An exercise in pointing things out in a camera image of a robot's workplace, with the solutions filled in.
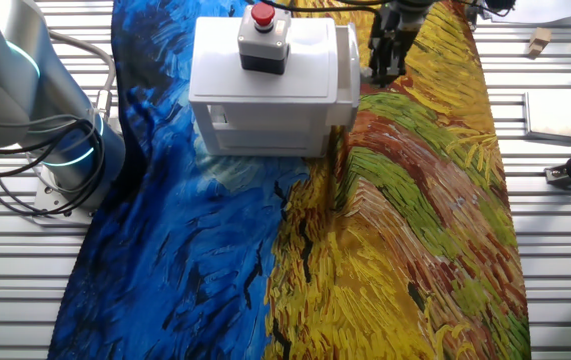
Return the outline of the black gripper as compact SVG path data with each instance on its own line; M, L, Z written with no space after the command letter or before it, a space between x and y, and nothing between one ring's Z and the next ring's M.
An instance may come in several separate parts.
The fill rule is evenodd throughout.
M383 40L399 41L411 45L418 33L418 13L395 7L381 7L378 17L372 25L369 47L371 50L369 68L372 70L371 82L382 84L386 75L384 55L375 47ZM405 74L405 51L394 48L387 66L387 83L391 84Z

